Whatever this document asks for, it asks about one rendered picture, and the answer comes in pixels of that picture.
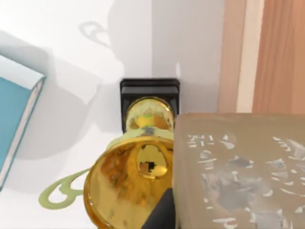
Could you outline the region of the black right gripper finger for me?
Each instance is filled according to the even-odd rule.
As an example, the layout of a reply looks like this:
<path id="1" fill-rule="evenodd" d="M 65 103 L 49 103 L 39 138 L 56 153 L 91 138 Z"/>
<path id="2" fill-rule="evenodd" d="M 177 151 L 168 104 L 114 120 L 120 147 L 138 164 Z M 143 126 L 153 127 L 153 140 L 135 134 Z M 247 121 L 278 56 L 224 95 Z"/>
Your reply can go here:
<path id="1" fill-rule="evenodd" d="M 175 229 L 175 216 L 173 190 L 168 188 L 141 229 Z"/>

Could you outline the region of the gold trophy with black base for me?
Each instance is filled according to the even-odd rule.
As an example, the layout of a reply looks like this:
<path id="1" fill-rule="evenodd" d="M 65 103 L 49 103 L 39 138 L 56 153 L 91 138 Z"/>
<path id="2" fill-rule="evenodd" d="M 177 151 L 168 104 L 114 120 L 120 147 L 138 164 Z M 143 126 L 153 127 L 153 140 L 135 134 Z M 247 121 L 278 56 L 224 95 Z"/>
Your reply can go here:
<path id="1" fill-rule="evenodd" d="M 59 210 L 82 196 L 97 229 L 141 229 L 172 185 L 179 95 L 175 78 L 122 79 L 122 136 L 108 144 L 91 168 L 47 187 L 40 205 Z"/>

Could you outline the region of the blue book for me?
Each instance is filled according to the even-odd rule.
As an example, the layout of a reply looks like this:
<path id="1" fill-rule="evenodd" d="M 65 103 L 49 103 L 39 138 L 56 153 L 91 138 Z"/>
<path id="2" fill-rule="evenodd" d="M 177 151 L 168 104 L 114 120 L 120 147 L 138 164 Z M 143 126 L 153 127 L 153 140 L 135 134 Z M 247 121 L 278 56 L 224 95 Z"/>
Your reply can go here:
<path id="1" fill-rule="evenodd" d="M 0 191 L 46 76 L 0 55 Z"/>

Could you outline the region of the wooden cupboard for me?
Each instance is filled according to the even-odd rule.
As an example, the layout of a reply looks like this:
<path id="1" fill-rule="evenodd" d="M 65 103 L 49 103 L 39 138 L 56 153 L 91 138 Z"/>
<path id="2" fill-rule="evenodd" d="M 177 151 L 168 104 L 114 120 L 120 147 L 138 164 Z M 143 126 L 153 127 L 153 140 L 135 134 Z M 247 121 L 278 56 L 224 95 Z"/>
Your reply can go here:
<path id="1" fill-rule="evenodd" d="M 225 0 L 221 113 L 305 114 L 305 0 Z"/>

